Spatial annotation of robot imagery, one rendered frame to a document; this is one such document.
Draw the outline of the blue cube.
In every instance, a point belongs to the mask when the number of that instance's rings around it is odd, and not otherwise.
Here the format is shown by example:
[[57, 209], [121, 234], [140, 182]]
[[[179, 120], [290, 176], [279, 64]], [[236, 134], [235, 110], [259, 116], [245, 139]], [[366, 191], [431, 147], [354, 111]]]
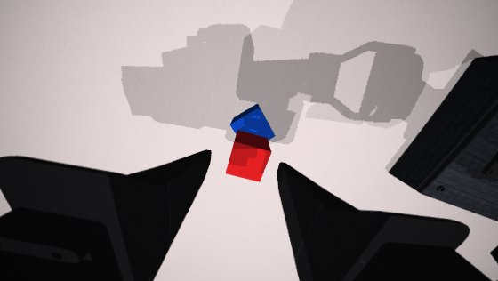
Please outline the blue cube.
[[275, 134], [258, 104], [235, 116], [231, 121], [230, 126], [235, 134], [237, 134], [237, 130], [239, 130], [268, 138], [268, 140], [275, 137]]

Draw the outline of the red cube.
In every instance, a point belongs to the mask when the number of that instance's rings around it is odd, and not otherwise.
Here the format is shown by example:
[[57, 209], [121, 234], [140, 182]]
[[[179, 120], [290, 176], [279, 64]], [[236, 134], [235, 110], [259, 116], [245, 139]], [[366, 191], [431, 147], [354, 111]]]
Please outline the red cube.
[[270, 155], [268, 138], [237, 130], [226, 174], [260, 182]]

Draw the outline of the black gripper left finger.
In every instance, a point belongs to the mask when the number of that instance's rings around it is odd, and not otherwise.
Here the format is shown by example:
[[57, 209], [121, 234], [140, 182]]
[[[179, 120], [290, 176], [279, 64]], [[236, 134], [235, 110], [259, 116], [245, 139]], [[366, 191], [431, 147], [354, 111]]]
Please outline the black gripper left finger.
[[0, 190], [20, 206], [100, 221], [124, 281], [154, 281], [211, 163], [211, 150], [131, 174], [0, 157]]

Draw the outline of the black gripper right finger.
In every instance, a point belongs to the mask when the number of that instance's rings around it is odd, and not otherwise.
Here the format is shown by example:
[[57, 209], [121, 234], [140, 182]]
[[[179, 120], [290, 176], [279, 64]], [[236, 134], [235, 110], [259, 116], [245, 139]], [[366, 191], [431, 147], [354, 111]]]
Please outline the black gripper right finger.
[[470, 233], [456, 220], [358, 210], [284, 162], [277, 184], [300, 281], [353, 281], [385, 243], [455, 250]]

